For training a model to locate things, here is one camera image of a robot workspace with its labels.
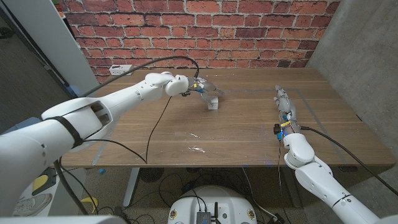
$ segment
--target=red brick wall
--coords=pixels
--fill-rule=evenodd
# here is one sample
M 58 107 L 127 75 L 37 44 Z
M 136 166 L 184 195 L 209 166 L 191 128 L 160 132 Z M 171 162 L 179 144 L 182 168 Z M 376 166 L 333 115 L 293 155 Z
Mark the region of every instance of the red brick wall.
M 63 0 L 98 80 L 112 64 L 185 55 L 203 68 L 304 67 L 336 11 L 327 1 Z M 189 67 L 169 60 L 155 67 Z

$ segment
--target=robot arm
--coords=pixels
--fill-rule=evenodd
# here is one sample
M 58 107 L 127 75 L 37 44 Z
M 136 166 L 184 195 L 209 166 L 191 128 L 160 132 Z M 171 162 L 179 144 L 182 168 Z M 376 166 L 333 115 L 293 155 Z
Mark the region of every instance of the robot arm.
M 295 107 L 286 92 L 276 86 L 281 136 L 288 153 L 286 164 L 305 189 L 324 201 L 344 223 L 376 223 L 379 218 L 352 196 L 333 177 L 330 167 L 319 159 L 305 136 L 300 134 Z

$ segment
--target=yellow object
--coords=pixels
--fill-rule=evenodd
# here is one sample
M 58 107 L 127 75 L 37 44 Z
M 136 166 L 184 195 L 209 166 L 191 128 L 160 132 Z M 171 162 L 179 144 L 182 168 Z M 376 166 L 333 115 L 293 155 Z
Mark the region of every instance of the yellow object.
M 40 177 L 36 178 L 33 181 L 33 191 L 37 190 L 39 187 L 43 186 L 47 181 L 49 177 L 47 175 L 41 175 Z
M 90 197 L 83 198 L 83 199 L 81 199 L 80 201 L 83 202 L 83 203 L 91 203 L 91 204 L 93 204 L 93 211 L 92 211 L 92 213 L 94 213 L 95 207 L 98 207 L 98 200 L 97 200 L 97 198 L 94 198 L 94 197 L 93 197 L 93 200 L 94 200 L 95 205 L 94 205 L 94 203 L 93 203 L 93 201 L 91 200 Z

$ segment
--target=black strap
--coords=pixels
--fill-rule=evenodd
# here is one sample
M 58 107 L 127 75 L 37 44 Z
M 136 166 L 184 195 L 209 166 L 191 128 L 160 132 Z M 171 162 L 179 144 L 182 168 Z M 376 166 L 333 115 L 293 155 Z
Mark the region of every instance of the black strap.
M 69 133 L 72 135 L 73 139 L 75 140 L 75 143 L 73 144 L 72 148 L 83 144 L 83 140 L 80 137 L 79 132 L 75 129 L 75 127 L 73 127 L 73 125 L 66 118 L 61 117 L 61 116 L 55 116 L 55 117 L 52 117 L 52 118 L 47 118 L 47 119 L 45 119 L 45 121 L 48 120 L 48 119 L 57 120 L 59 123 L 61 123 L 69 131 Z

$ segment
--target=white cable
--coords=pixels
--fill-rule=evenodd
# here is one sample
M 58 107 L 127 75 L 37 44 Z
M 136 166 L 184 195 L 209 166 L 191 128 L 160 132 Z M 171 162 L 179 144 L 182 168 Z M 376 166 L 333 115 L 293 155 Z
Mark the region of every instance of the white cable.
M 257 202 L 256 202 L 256 200 L 254 199 L 254 195 L 253 195 L 253 189 L 251 188 L 251 184 L 250 184 L 250 181 L 249 181 L 249 177 L 248 177 L 248 175 L 246 174 L 246 171 L 244 171 L 244 168 L 242 167 L 242 170 L 243 170 L 243 173 L 244 173 L 244 175 L 246 176 L 246 180 L 248 180 L 248 183 L 249 183 L 249 187 L 250 187 L 250 191 L 251 191 L 251 195 L 252 195 L 252 198 L 253 198 L 253 201 L 254 201 L 254 203 L 261 209 L 261 210 L 263 210 L 263 211 L 265 211 L 266 213 L 268 213 L 269 215 L 271 215 L 271 216 L 273 216 L 274 218 L 274 221 L 276 222 L 277 220 L 278 220 L 278 217 L 276 217 L 274 214 L 272 214 L 271 212 L 268 212 L 267 210 L 265 210 L 263 207 L 261 207 Z

